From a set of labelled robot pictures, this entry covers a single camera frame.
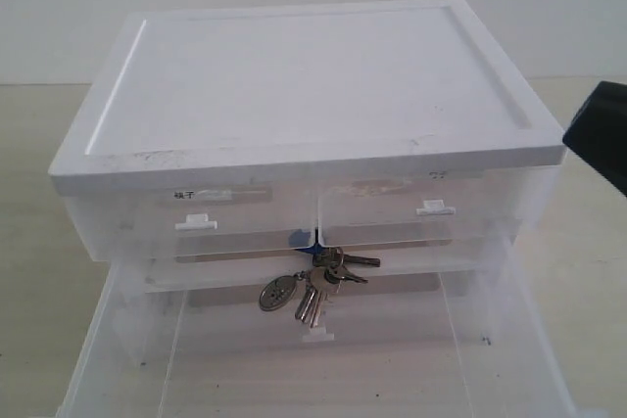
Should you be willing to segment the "bunch of metal keys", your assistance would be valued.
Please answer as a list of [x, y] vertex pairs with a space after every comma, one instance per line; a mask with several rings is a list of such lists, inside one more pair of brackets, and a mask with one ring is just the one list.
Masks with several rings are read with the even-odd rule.
[[367, 284], [368, 280], [354, 273], [349, 266], [380, 267], [377, 257], [347, 255], [340, 247], [315, 246], [304, 250], [312, 256], [309, 270], [279, 276], [270, 281], [260, 292], [258, 306], [261, 311], [276, 311], [289, 303], [296, 295], [299, 284], [305, 291], [295, 311], [295, 318], [311, 329], [317, 328], [324, 304], [336, 295], [342, 284], [352, 282]]

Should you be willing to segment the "white plastic drawer cabinet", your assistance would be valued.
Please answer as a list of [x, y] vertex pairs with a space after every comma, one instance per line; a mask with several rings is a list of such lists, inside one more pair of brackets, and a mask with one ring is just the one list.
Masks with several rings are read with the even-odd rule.
[[[500, 216], [479, 236], [418, 242], [513, 241], [543, 210], [561, 134], [463, 0], [141, 13], [125, 22], [49, 174], [91, 258], [144, 288], [155, 261], [342, 247], [318, 233], [319, 188], [335, 177], [481, 172]], [[315, 188], [304, 248], [117, 254], [123, 217], [145, 193], [278, 182]]]

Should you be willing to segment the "wide clear drawer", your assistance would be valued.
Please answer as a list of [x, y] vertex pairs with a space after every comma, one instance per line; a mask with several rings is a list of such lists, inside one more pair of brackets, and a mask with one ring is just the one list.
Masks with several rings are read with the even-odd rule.
[[573, 417], [516, 272], [348, 285], [317, 328], [256, 286], [143, 292], [111, 271], [63, 417]]
[[[350, 248], [351, 254], [380, 258], [381, 265], [350, 265], [349, 269], [370, 279], [377, 276], [494, 268], [506, 261], [508, 251], [509, 239], [499, 237], [445, 244], [417, 242], [400, 246], [372, 246], [368, 250]], [[278, 276], [311, 267], [311, 258], [302, 253], [189, 263], [161, 260], [151, 263], [143, 275], [144, 291], [159, 293], [265, 285]]]

